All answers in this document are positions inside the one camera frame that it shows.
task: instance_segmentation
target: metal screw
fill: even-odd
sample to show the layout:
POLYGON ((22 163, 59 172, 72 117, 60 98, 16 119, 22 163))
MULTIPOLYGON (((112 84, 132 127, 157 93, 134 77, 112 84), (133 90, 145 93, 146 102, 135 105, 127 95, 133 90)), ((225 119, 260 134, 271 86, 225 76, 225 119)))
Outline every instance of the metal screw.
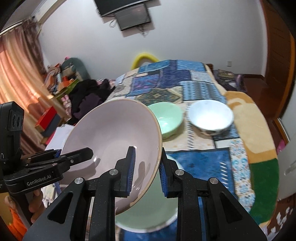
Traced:
POLYGON ((114 176, 114 175, 116 175, 118 173, 118 170, 112 169, 112 170, 110 170, 109 173, 110 173, 110 175, 114 176))
POLYGON ((74 182, 75 182, 76 184, 80 184, 80 183, 83 182, 83 178, 82 178, 82 177, 78 177, 78 178, 75 179, 74 182))
POLYGON ((212 177, 212 178, 210 179, 210 183, 212 183, 212 184, 217 184, 217 183, 218 183, 218 179, 212 177))
POLYGON ((178 170, 175 171, 175 173, 176 173, 176 175, 178 175, 178 176, 182 176, 182 175, 184 174, 184 171, 181 170, 181 169, 178 169, 178 170))

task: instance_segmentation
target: red box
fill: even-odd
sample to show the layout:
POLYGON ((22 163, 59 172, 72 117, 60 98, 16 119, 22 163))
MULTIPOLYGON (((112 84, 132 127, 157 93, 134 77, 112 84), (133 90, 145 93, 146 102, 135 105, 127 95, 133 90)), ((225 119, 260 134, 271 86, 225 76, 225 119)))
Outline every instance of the red box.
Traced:
POLYGON ((52 121, 49 123, 48 127, 43 132, 41 132, 41 135, 43 135, 44 137, 50 137, 52 133, 56 130, 56 128, 61 125, 61 123, 62 118, 58 114, 56 114, 52 121))
POLYGON ((52 121, 56 114, 57 111, 53 106, 47 109, 36 123, 36 130, 38 130, 39 132, 45 131, 45 129, 48 127, 49 123, 52 121))

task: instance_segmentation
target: patchwork bedspread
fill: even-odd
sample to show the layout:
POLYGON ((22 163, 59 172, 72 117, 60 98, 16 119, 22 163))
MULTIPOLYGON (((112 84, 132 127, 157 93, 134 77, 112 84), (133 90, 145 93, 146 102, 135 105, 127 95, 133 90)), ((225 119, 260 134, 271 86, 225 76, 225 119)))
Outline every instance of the patchwork bedspread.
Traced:
MULTIPOLYGON (((163 140, 166 152, 194 177, 217 177, 258 224, 271 218, 279 182, 277 155, 267 123, 249 96, 226 91, 200 62, 165 60, 132 70, 118 80, 108 100, 122 98, 147 106, 157 102, 179 105, 184 121, 175 135, 163 140), (220 101, 233 110, 235 120, 228 131, 208 137, 189 122, 187 110, 202 99, 220 101)), ((163 239, 162 232, 174 235, 175 226, 135 237, 118 230, 123 240, 157 240, 158 235, 163 239)))

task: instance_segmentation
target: orange sleeve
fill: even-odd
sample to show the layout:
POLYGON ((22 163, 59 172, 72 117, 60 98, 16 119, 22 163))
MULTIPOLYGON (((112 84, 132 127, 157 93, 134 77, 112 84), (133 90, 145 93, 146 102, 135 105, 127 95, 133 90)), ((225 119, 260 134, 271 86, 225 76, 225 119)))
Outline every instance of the orange sleeve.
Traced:
POLYGON ((22 241, 27 229, 18 214, 13 209, 10 209, 10 211, 12 214, 12 223, 8 225, 8 228, 18 241, 22 241))

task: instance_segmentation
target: wooden door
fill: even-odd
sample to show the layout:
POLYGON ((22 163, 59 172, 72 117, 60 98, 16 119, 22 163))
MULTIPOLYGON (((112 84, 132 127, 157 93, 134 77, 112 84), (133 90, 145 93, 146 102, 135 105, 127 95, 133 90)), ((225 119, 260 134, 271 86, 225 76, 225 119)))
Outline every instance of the wooden door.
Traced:
POLYGON ((295 41, 287 25, 267 2, 261 0, 268 36, 268 58, 265 81, 280 99, 275 119, 279 118, 289 101, 295 71, 295 41))

